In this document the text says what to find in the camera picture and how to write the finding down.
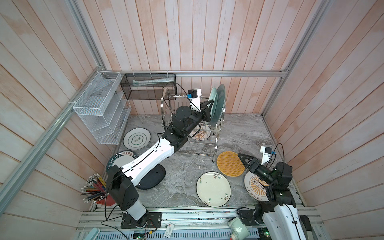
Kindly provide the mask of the grey green plate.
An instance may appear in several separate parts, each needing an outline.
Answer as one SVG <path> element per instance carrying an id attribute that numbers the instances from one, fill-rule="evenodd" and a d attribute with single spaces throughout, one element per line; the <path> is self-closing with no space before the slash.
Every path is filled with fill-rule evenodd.
<path id="1" fill-rule="evenodd" d="M 223 114 L 226 104 L 226 88 L 224 84 L 219 85 L 218 88 L 213 87 L 209 100 L 213 100 L 211 108 L 211 128 L 215 128 Z"/>

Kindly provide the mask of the steel wire dish rack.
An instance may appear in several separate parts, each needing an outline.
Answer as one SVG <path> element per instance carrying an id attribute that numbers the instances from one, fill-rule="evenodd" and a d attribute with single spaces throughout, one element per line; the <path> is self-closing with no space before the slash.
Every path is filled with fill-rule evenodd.
<path id="1" fill-rule="evenodd" d="M 210 157 L 214 162 L 225 112 L 223 84 L 213 87 L 208 98 L 202 97 L 201 89 L 172 95 L 166 87 L 161 98 L 163 135 L 175 152 Z"/>

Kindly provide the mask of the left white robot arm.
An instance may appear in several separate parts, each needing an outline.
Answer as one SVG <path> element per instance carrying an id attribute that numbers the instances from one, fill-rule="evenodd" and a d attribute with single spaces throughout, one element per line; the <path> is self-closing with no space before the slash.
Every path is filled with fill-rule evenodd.
<path id="1" fill-rule="evenodd" d="M 150 149 L 122 167 L 112 166 L 108 171 L 107 194 L 120 209 L 130 215 L 139 227 L 147 222 L 148 210 L 139 200 L 136 186 L 161 161 L 176 153 L 187 143 L 190 133 L 202 121 L 211 121 L 213 100 L 201 103 L 199 110 L 181 106 L 172 116 L 172 122 Z"/>

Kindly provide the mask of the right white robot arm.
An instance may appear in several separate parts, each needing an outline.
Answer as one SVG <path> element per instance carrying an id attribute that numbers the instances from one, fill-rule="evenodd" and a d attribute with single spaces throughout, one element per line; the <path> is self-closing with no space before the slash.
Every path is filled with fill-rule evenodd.
<path id="1" fill-rule="evenodd" d="M 273 240 L 305 240 L 307 237 L 300 223 L 298 210 L 288 186 L 292 180 L 292 167 L 278 162 L 273 170 L 261 164 L 256 157 L 238 154 L 244 167 L 267 183 L 268 201 L 255 207 L 254 219 L 265 225 Z"/>

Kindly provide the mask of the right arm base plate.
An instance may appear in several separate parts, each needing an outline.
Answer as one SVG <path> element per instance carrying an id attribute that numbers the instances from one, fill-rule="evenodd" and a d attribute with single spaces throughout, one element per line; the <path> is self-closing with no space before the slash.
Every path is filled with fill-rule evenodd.
<path id="1" fill-rule="evenodd" d="M 256 211 L 248 208 L 237 209 L 237 214 L 242 223 L 246 226 L 265 226 L 262 218 L 256 216 Z"/>

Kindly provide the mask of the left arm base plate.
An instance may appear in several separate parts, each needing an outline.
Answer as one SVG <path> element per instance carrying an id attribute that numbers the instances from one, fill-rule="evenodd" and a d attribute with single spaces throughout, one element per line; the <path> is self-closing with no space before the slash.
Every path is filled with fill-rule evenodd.
<path id="1" fill-rule="evenodd" d="M 161 212 L 147 212 L 139 220 L 135 220 L 130 214 L 124 213 L 121 222 L 121 229 L 158 229 L 161 227 L 161 222 Z"/>

